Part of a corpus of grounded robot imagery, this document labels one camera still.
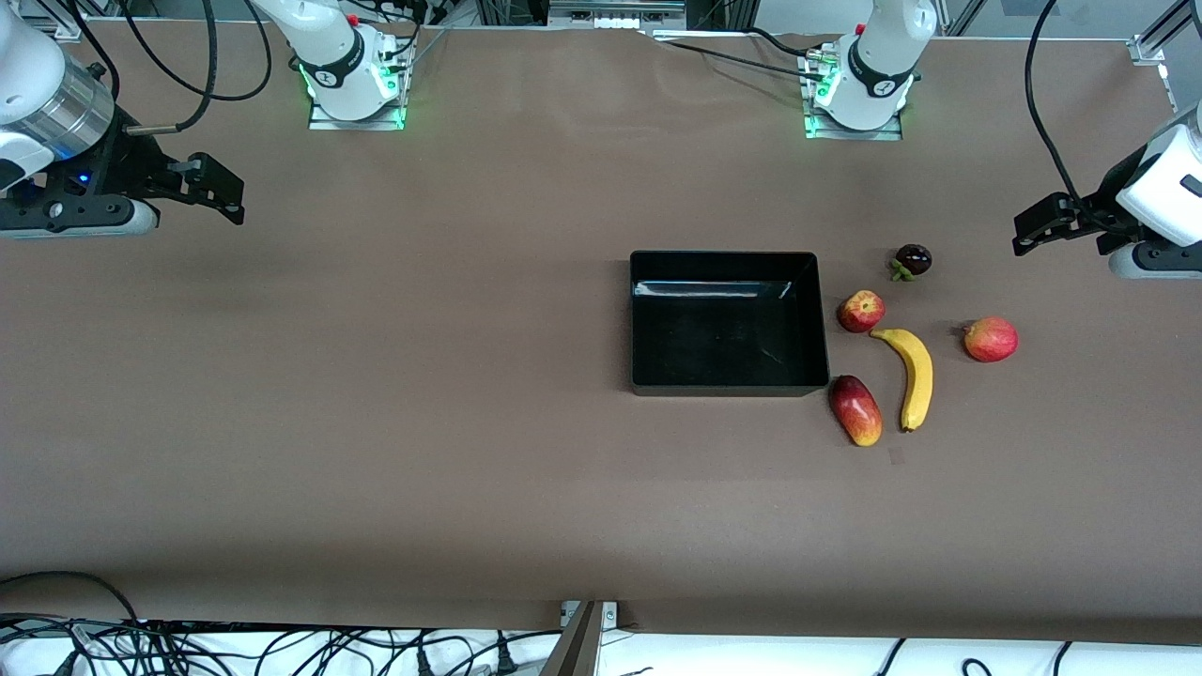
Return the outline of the yellow banana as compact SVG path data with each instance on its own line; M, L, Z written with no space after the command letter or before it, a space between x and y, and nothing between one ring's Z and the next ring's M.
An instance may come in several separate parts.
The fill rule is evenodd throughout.
M871 330L871 338L886 343L905 364L908 381L899 423L914 433L926 423L934 397L934 363L926 343L909 330Z

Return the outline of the black rectangular plastic box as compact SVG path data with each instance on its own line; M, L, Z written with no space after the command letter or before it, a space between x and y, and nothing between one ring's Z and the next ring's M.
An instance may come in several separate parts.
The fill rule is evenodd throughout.
M809 395L831 381L815 253L636 250L636 395Z

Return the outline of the grey box with white sockets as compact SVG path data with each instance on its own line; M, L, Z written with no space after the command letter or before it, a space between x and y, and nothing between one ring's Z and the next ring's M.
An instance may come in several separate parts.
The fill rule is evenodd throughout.
M547 25L686 30L686 0L547 0Z

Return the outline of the round red apple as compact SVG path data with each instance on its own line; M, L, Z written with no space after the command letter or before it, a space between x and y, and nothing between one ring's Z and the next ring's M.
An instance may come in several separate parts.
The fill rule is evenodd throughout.
M975 361L1000 362L1017 351L1019 333L1008 320L987 316L966 325L963 346L966 355Z

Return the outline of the dark purple mangosteen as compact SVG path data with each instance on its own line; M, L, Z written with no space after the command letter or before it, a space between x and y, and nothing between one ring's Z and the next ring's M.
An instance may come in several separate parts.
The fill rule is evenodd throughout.
M906 244L900 247L889 260L889 279L892 281L914 281L932 269L932 253L918 244Z

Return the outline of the small red yellow apple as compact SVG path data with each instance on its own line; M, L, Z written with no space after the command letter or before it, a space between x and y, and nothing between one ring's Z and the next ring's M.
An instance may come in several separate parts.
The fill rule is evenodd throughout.
M876 292L863 287L839 306L837 321L846 332L867 333L883 320L886 312L885 301Z

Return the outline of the red yellow mango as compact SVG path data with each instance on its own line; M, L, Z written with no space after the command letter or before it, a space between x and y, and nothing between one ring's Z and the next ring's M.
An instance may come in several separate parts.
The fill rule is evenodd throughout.
M858 376L841 374L828 390L831 410L853 445L871 447L883 435L883 415Z

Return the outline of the large table cover sheet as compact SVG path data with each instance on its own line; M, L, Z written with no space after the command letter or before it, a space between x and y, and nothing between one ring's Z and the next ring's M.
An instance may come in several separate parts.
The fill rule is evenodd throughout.
M936 41L894 143L626 31L451 31L394 132L309 130L279 69L162 140L243 177L244 226L0 241L0 575L154 619L1202 640L1202 281L1010 253L1057 186L1023 61ZM892 281L906 244L932 269ZM815 253L883 439L819 392L633 395L635 250ZM837 321L863 287L932 354L914 433L899 355Z

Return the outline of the aluminium profile beam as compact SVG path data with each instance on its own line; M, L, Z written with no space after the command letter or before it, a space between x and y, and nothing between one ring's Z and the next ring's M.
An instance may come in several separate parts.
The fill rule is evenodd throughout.
M596 676L606 619L605 601L576 604L538 676Z

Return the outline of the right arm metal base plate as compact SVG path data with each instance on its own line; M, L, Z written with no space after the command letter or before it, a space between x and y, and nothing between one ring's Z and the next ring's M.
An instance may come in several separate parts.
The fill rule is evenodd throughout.
M415 47L400 47L395 36L370 26L355 29L361 38L355 65L319 69L300 63L300 76L313 99L313 130L394 131L407 124Z

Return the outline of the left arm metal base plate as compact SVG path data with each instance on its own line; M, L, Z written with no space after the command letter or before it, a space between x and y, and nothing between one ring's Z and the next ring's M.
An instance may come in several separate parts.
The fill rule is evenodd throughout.
M837 41L821 43L817 48L807 51L807 55L798 57L797 65L807 75L820 75L823 81L801 82L803 96L804 128L809 140L845 140L845 141L900 141L902 140L902 108L906 103L906 97L902 96L894 108L889 120L881 128L871 130L858 130L845 128L844 124L831 115L828 109L820 106L820 97L828 95L834 85L838 85L841 76L837 69Z

